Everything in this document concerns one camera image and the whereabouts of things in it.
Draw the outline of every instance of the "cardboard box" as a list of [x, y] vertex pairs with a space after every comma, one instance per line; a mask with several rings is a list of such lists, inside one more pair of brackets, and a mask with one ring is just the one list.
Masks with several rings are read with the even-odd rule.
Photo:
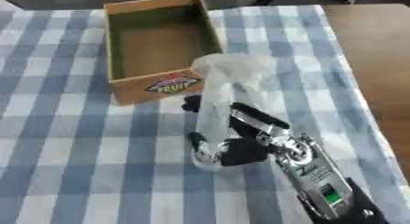
[[108, 81], [120, 104], [202, 89], [192, 61], [221, 53], [203, 0], [141, 0], [104, 8]]

